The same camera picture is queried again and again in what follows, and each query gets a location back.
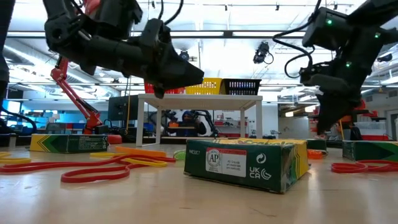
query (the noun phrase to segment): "ceiling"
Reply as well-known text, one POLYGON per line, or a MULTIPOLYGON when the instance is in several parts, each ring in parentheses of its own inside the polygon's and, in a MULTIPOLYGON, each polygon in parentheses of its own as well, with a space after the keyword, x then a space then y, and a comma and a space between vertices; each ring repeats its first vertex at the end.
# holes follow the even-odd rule
MULTIPOLYGON (((185 0, 179 16, 169 24, 172 31, 179 30, 287 30, 304 24, 313 11, 317 0, 185 0)), ((164 0, 163 20, 174 14, 179 0, 164 0)), ((327 7, 333 9, 337 2, 337 11, 349 14, 363 1, 360 0, 326 0, 327 7)), ((134 31, 143 30, 148 19, 157 17, 160 12, 160 0, 139 1, 143 11, 142 22, 133 27, 134 31)), ((43 31, 47 14, 42 0, 17 0, 9 31, 28 32, 43 31)), ((388 22, 385 27, 395 27, 396 19, 388 22)), ((290 44, 301 47, 300 39, 286 40, 290 44)), ((191 62, 205 71, 206 77, 220 78, 260 78, 262 84, 298 84, 299 80, 288 78, 284 74, 284 65, 292 57, 299 54, 294 49, 288 49, 273 43, 270 39, 174 39, 173 45, 177 52, 188 50, 190 56, 196 58, 191 62), (252 61, 257 46, 261 41, 267 41, 274 61, 270 65, 264 63, 255 65, 252 61)), ((375 63, 374 75, 371 75, 365 85, 393 84, 397 68, 398 53, 390 46, 393 61, 375 63)), ((14 69, 11 82, 52 82, 49 76, 55 64, 57 55, 49 52, 45 39, 7 39, 5 56, 10 67, 14 69)), ((314 63, 329 61, 333 54, 324 49, 316 49, 313 54, 314 63)), ((297 74, 300 67, 306 67, 307 59, 301 58, 292 62, 288 71, 297 74)), ((126 83, 126 79, 118 72, 97 69, 94 76, 82 72, 76 65, 70 65, 68 80, 70 83, 111 83, 118 80, 126 83)), ((132 78, 133 83, 143 83, 140 78, 132 78)), ((15 85, 14 88, 32 90, 31 86, 15 85)), ((40 86, 46 93, 62 92, 55 85, 40 86)), ((125 86, 81 86, 78 91, 88 93, 92 98, 106 98, 124 94, 125 86)), ((143 90, 143 86, 134 86, 133 90, 143 90)), ((300 99, 313 94, 313 88, 292 87, 276 88, 262 87, 262 91, 278 91, 286 99, 300 99)))

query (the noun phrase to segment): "black basket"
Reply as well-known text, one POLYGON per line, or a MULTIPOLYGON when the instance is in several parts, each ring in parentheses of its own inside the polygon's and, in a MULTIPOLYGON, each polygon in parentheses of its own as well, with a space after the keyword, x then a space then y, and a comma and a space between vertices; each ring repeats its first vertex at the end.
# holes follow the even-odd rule
POLYGON ((261 80, 224 78, 221 82, 222 95, 252 95, 259 92, 261 80))

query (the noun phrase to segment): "table leg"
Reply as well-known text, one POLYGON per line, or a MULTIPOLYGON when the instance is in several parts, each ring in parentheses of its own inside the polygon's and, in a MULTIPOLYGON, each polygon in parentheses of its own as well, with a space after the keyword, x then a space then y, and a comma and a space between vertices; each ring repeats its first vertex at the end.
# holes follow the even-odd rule
POLYGON ((244 118, 245 109, 241 109, 241 138, 246 137, 246 119, 244 118))
POLYGON ((162 135, 161 133, 161 128, 162 127, 162 108, 158 107, 157 112, 156 112, 156 144, 160 144, 160 136, 162 135))
POLYGON ((262 103, 256 102, 256 135, 258 139, 262 139, 262 103))
POLYGON ((137 115, 137 139, 136 146, 142 146, 142 132, 144 131, 144 104, 145 100, 138 99, 138 115, 137 115))

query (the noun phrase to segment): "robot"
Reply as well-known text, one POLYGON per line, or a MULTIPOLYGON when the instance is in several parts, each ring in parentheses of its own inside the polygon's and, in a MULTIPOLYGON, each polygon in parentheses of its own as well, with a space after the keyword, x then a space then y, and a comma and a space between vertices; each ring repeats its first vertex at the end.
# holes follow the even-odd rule
MULTIPOLYGON (((84 0, 83 4, 90 8, 88 14, 74 0, 43 0, 43 3, 48 15, 44 29, 50 50, 79 64, 90 75, 96 67, 103 67, 125 77, 141 77, 154 85, 158 98, 163 98, 165 90, 203 81, 203 71, 178 56, 167 27, 181 11, 183 0, 172 18, 163 22, 160 15, 149 20, 139 37, 130 36, 132 25, 142 18, 135 0, 84 0)), ((398 41, 395 29, 380 28, 398 15, 398 0, 367 0, 350 15, 319 8, 320 4, 318 0, 304 26, 273 38, 274 42, 303 52, 289 62, 299 57, 309 58, 308 66, 300 69, 300 82, 319 86, 323 92, 317 95, 319 134, 360 104, 361 86, 372 72, 382 46, 398 41), (304 28, 307 30, 302 45, 336 51, 332 61, 313 64, 311 53, 278 40, 304 28)), ((6 4, 2 10, 12 11, 12 8, 12 4, 6 4)))

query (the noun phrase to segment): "cardboard box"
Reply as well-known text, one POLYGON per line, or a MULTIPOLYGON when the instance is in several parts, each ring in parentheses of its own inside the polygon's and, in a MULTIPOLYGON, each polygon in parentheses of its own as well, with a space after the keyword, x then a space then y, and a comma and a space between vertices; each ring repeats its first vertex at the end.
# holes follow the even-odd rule
POLYGON ((398 162, 398 142, 343 141, 343 157, 352 161, 377 159, 398 162))
POLYGON ((327 152, 326 140, 307 139, 307 149, 315 149, 327 152))
POLYGON ((33 134, 30 151, 55 153, 102 152, 108 148, 106 135, 33 134))
POLYGON ((308 169, 306 141, 217 139, 188 140, 184 173, 284 194, 308 169))

